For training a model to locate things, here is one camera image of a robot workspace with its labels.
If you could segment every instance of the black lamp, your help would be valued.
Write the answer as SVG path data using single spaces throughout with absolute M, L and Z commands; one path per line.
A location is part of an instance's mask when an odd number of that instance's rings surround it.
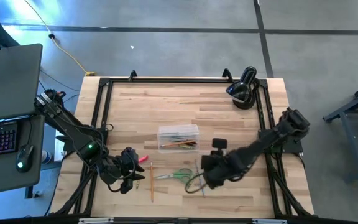
M 233 98 L 233 103 L 240 109 L 249 109 L 255 104 L 255 93 L 260 85 L 259 80 L 255 78 L 256 68 L 248 66 L 241 75 L 240 80 L 231 84 L 227 89 Z M 251 90 L 251 84 L 255 83 L 254 89 Z

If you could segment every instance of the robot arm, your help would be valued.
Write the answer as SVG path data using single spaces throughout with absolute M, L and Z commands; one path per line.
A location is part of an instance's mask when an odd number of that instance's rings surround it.
M 309 125 L 298 110 L 287 108 L 280 122 L 251 145 L 232 150 L 225 156 L 221 150 L 212 151 L 210 156 L 202 156 L 201 168 L 206 184 L 214 189 L 222 186 L 225 180 L 240 180 L 266 149 L 281 146 L 289 137 L 299 141 L 307 135 Z
M 123 180 L 120 189 L 114 192 L 125 194 L 130 191 L 134 180 L 144 179 L 144 176 L 136 174 L 136 171 L 143 172 L 144 169 L 138 163 L 135 150 L 127 147 L 120 156 L 110 156 L 102 132 L 82 124 L 66 110 L 64 96 L 64 92 L 46 90 L 35 98 L 34 106 L 51 127 L 66 137 L 88 168 L 96 168 L 103 182 L 111 185 L 117 180 Z

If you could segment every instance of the desk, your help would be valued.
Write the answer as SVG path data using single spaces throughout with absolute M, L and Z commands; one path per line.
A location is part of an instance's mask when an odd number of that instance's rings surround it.
M 17 120 L 17 151 L 0 155 L 0 192 L 33 186 L 39 182 L 44 122 L 45 117 L 41 115 Z M 19 173 L 16 170 L 17 152 L 21 146 L 27 144 L 29 136 L 31 136 L 29 144 L 34 146 L 32 166 L 29 171 Z
M 84 77 L 75 116 L 90 124 L 100 77 Z M 283 79 L 268 79 L 270 98 L 276 122 L 288 106 Z M 222 187 L 205 188 L 187 194 L 177 180 L 154 181 L 154 203 L 150 200 L 150 166 L 154 175 L 162 175 L 179 168 L 195 170 L 194 159 L 200 165 L 201 155 L 209 154 L 212 138 L 228 140 L 228 149 L 247 146 L 257 138 L 260 129 L 256 106 L 249 110 L 236 108 L 224 92 L 221 83 L 115 83 L 109 106 L 108 123 L 114 125 L 109 132 L 107 147 L 111 154 L 125 147 L 136 149 L 139 157 L 149 155 L 142 164 L 146 170 L 139 189 L 135 187 L 125 195 L 111 193 L 98 177 L 94 195 L 94 217 L 219 217 L 249 218 L 273 217 L 272 199 L 264 156 L 239 182 L 226 181 Z M 101 123 L 104 100 L 101 103 L 98 124 Z M 200 153 L 161 154 L 158 152 L 159 126 L 197 124 L 200 129 Z M 287 184 L 294 196 L 313 213 L 305 171 L 299 158 L 283 155 Z M 82 163 L 76 155 L 63 161 L 51 212 L 57 211 L 69 199 L 80 180 Z M 85 188 L 82 208 L 88 189 Z M 284 211 L 281 191 L 278 190 L 280 208 Z

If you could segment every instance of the wooden tabletop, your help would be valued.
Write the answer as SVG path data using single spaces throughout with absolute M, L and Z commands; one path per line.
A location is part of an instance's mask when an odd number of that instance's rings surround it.
M 84 124 L 91 123 L 100 77 L 84 77 L 75 116 Z M 268 89 L 275 121 L 288 107 L 287 93 L 281 78 L 270 78 Z M 247 175 L 239 182 L 225 181 L 222 187 L 205 188 L 187 194 L 184 184 L 175 179 L 154 181 L 154 202 L 150 199 L 150 161 L 154 176 L 169 174 L 180 168 L 195 171 L 195 159 L 209 154 L 212 138 L 228 140 L 228 149 L 247 146 L 257 139 L 260 129 L 256 105 L 249 110 L 236 108 L 225 93 L 227 84 L 209 83 L 115 83 L 112 89 L 108 123 L 107 147 L 111 155 L 126 147 L 136 149 L 139 157 L 149 155 L 141 166 L 145 176 L 139 189 L 127 194 L 112 193 L 100 180 L 96 183 L 92 216 L 109 217 L 273 217 L 272 199 L 264 156 L 260 156 Z M 98 125 L 101 123 L 106 89 L 103 92 Z M 262 93 L 262 105 L 265 107 Z M 200 152 L 161 154 L 158 152 L 159 126 L 197 124 L 200 130 Z M 283 155 L 287 184 L 294 196 L 313 213 L 305 171 L 299 158 Z M 69 199 L 80 180 L 82 163 L 75 155 L 63 161 L 51 212 L 57 211 Z M 112 189 L 119 188 L 119 183 Z M 84 209 L 88 187 L 84 191 Z M 278 190 L 280 208 L 284 211 L 282 193 Z

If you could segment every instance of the yellow cable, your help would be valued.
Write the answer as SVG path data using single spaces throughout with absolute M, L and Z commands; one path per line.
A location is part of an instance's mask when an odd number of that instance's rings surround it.
M 73 59 L 75 61 L 75 63 L 77 63 L 77 65 L 85 72 L 85 76 L 90 76 L 90 75 L 95 75 L 95 72 L 90 72 L 85 70 L 85 68 L 79 63 L 79 61 L 77 61 L 76 58 L 74 58 L 74 56 L 72 56 L 70 53 L 68 53 L 65 49 L 63 49 L 61 46 L 59 46 L 55 40 L 55 35 L 50 31 L 47 23 L 42 19 L 42 17 L 40 16 L 40 14 L 38 14 L 38 12 L 30 5 L 29 2 L 27 2 L 27 0 L 24 0 L 31 8 L 32 10 L 36 13 L 36 15 L 40 18 L 40 20 L 43 22 L 43 24 L 45 25 L 45 27 L 47 28 L 49 34 L 49 38 L 52 39 L 53 43 L 56 45 L 56 47 L 61 50 L 63 53 L 65 53 L 66 55 L 68 55 L 69 57 L 71 57 L 71 59 Z

